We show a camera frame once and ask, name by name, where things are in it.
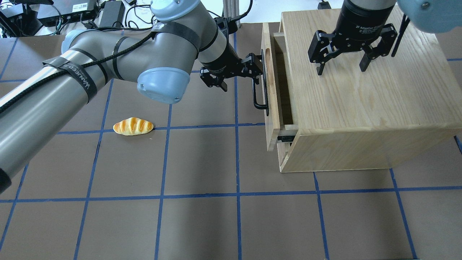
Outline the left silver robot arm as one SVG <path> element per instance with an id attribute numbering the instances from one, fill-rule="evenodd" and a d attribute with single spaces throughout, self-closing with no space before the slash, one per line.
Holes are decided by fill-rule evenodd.
<path id="1" fill-rule="evenodd" d="M 150 7 L 157 22 L 143 39 L 71 31 L 60 56 L 1 98 L 1 191 L 111 79 L 136 82 L 142 95 L 167 104 L 182 100 L 196 60 L 208 87 L 227 91 L 224 80 L 235 76 L 259 83 L 263 51 L 236 54 L 227 30 L 234 19 L 212 18 L 199 0 L 153 0 Z"/>

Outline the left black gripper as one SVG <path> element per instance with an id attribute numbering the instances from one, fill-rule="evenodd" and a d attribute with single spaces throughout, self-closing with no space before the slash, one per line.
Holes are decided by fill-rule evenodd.
<path id="1" fill-rule="evenodd" d="M 200 78 L 208 87 L 219 87 L 228 92 L 225 79 L 235 76 L 249 77 L 254 85 L 260 84 L 263 75 L 262 55 L 249 53 L 244 59 L 238 57 L 228 43 L 224 52 L 214 61 L 206 62 L 201 67 Z"/>

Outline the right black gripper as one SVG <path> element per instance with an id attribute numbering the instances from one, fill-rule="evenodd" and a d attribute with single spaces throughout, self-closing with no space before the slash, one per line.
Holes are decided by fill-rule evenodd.
<path id="1" fill-rule="evenodd" d="M 332 33 L 316 31 L 308 49 L 309 61 L 323 74 L 326 62 L 340 54 L 364 51 L 359 63 L 365 72 L 371 61 L 387 56 L 397 38 L 393 24 L 386 23 L 396 0 L 345 0 Z"/>

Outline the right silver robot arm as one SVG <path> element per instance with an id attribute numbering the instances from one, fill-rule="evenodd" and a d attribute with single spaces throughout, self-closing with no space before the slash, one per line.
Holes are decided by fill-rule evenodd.
<path id="1" fill-rule="evenodd" d="M 402 37 L 413 23 L 420 31 L 445 33 L 462 24 L 460 0 L 345 0 L 332 33 L 316 31 L 308 49 L 311 63 L 322 75 L 325 64 L 343 53 L 364 55 L 365 72 L 380 56 L 395 56 Z"/>

